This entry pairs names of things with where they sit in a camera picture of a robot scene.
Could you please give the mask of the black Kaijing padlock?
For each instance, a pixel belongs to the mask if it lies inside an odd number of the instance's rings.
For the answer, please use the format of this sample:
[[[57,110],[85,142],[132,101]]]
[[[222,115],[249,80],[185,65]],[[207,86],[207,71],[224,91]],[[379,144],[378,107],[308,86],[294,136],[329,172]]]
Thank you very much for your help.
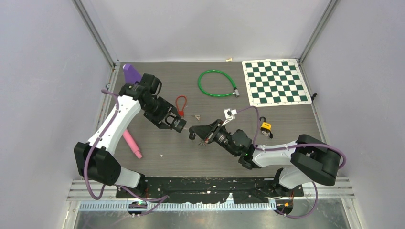
[[[168,115],[165,118],[165,123],[168,125],[169,129],[181,133],[185,128],[187,121],[178,116]]]

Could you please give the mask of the yellow Opel padlock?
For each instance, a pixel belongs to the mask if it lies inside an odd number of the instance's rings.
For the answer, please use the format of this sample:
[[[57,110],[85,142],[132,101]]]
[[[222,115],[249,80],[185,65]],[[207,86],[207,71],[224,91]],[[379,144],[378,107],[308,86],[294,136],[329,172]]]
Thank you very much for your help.
[[[261,126],[260,126],[260,131],[261,131],[261,133],[262,133],[264,136],[266,136],[266,137],[272,139],[272,138],[273,138],[273,133],[272,133],[272,131],[271,131],[272,125],[271,125],[270,123],[268,123],[268,122],[266,121],[266,118],[263,117],[263,116],[260,117],[259,120],[261,121]]]

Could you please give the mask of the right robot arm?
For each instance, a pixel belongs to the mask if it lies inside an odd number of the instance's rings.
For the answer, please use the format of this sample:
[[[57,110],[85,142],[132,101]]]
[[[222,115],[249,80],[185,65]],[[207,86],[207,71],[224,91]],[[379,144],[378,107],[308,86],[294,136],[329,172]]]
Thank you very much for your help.
[[[189,138],[199,137],[203,145],[217,143],[247,169],[280,166],[273,180],[273,191],[284,196],[295,187],[315,182],[334,186],[343,155],[338,149],[306,134],[296,141],[283,145],[265,146],[254,144],[241,129],[230,133],[218,119],[208,125],[189,128]]]

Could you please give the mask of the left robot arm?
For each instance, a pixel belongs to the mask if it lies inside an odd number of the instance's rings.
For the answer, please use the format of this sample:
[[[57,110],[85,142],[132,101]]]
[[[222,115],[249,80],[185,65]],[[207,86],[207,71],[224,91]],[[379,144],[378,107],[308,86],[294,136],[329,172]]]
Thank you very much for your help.
[[[101,127],[86,142],[78,142],[74,155],[79,174],[106,186],[126,186],[134,197],[146,193],[144,175],[126,168],[114,158],[115,149],[125,129],[141,111],[158,129],[180,133],[186,121],[177,109],[158,96],[162,83],[152,74],[143,74],[140,82],[126,83],[113,94],[116,105]]]

